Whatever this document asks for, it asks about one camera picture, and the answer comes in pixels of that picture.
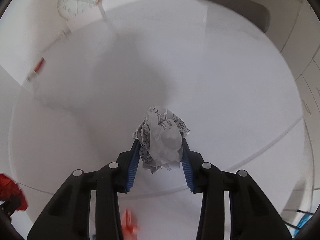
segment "white paper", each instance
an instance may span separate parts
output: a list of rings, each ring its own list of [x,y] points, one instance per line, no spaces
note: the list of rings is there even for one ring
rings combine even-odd
[[[143,168],[152,173],[161,167],[178,168],[182,159],[182,138],[190,133],[185,123],[161,106],[153,106],[132,135],[141,144]]]

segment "chair backrest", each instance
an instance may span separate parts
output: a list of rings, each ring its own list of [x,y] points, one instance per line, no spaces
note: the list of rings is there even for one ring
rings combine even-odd
[[[255,24],[264,33],[268,30],[270,25],[269,10],[256,2],[251,0],[208,0],[227,7],[243,17],[247,18]]]
[[[314,215],[299,230],[294,238],[295,240],[316,240],[320,239],[320,206],[318,206]]]

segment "round tabletop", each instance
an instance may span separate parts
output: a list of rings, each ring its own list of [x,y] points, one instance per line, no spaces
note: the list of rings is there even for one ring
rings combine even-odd
[[[9,136],[17,181],[54,193],[73,170],[99,170],[131,148],[148,108],[160,105],[188,126],[191,150],[223,171],[246,168],[281,211],[299,176],[305,128],[273,43],[204,0],[142,0],[106,16],[49,48],[35,92],[21,91]],[[195,239],[201,197],[185,190],[182,168],[151,174],[141,166],[119,196],[144,225],[139,239],[179,239],[181,228]]]

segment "red cloth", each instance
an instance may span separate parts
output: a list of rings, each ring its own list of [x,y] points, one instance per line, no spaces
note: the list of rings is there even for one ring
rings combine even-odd
[[[8,200],[12,195],[18,196],[21,201],[21,206],[17,208],[17,211],[26,210],[28,203],[22,190],[19,189],[18,184],[14,183],[12,179],[5,174],[0,174],[0,200]]]

